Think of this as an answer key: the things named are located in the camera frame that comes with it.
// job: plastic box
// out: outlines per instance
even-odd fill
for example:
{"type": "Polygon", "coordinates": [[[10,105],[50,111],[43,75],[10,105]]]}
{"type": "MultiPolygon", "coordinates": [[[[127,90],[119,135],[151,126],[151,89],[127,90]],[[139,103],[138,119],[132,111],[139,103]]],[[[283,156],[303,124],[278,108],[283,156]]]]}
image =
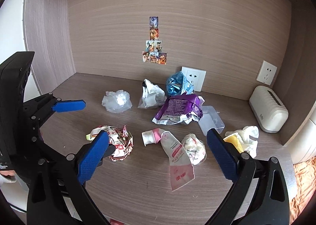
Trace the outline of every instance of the plastic box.
{"type": "Polygon", "coordinates": [[[214,128],[218,133],[221,133],[225,127],[224,122],[219,117],[218,113],[213,106],[202,106],[201,110],[203,111],[203,117],[200,119],[198,124],[204,134],[207,135],[207,132],[214,128]]]}

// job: white wall socket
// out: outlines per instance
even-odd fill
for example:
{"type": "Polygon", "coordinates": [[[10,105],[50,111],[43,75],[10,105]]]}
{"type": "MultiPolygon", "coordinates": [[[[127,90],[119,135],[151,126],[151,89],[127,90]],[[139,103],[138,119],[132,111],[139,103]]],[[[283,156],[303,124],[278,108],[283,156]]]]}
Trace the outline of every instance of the white wall socket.
{"type": "Polygon", "coordinates": [[[186,79],[193,85],[194,91],[201,91],[205,79],[206,71],[182,67],[182,73],[186,79]]]}
{"type": "Polygon", "coordinates": [[[256,80],[264,84],[271,85],[276,71],[276,66],[266,61],[263,61],[256,80]]]}

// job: wooden desk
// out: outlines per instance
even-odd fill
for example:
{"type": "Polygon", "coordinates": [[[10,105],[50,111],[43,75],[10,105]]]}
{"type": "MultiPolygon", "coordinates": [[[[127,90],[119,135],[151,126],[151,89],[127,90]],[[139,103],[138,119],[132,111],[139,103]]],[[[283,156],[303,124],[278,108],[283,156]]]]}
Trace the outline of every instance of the wooden desk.
{"type": "MultiPolygon", "coordinates": [[[[160,144],[144,146],[141,133],[157,127],[151,120],[156,109],[138,109],[142,82],[121,78],[77,73],[61,84],[54,96],[63,100],[84,99],[86,108],[71,113],[56,113],[42,127],[45,142],[67,155],[76,153],[86,144],[85,135],[99,125],[122,127],[132,133],[134,149],[123,161],[104,159],[87,182],[87,191],[100,211],[113,219],[130,225],[205,224],[224,199],[231,181],[224,178],[212,152],[206,148],[207,159],[195,166],[195,179],[172,192],[169,179],[169,160],[160,144]],[[123,113],[109,113],[101,106],[106,91],[129,92],[133,107],[123,113]]],[[[212,105],[225,123],[223,131],[257,125],[247,101],[201,92],[205,105],[212,105]]],[[[197,122],[189,125],[159,126],[170,130],[180,141],[194,133],[206,144],[197,122]]],[[[296,194],[296,181],[290,155],[279,143],[277,134],[260,130],[257,159],[276,156],[286,177],[289,195],[296,194]]],[[[244,215],[255,189],[255,181],[238,214],[244,215]]]]}

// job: white electronic device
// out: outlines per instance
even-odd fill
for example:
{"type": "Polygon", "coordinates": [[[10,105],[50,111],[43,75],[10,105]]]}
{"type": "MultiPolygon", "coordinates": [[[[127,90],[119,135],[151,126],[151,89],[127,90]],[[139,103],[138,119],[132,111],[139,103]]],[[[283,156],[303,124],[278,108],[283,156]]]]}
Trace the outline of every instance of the white electronic device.
{"type": "Polygon", "coordinates": [[[261,129],[265,132],[278,132],[288,119],[288,110],[268,87],[257,86],[249,99],[249,104],[261,129]]]}

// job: purple plastic packaging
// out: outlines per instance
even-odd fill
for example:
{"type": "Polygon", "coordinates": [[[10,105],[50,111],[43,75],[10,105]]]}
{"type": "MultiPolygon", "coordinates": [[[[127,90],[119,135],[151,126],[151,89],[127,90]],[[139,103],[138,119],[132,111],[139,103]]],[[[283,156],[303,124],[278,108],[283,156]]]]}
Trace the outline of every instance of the purple plastic packaging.
{"type": "Polygon", "coordinates": [[[204,99],[195,94],[174,95],[167,98],[165,104],[153,118],[156,124],[172,125],[180,122],[189,124],[203,117],[200,109],[204,99]]]}

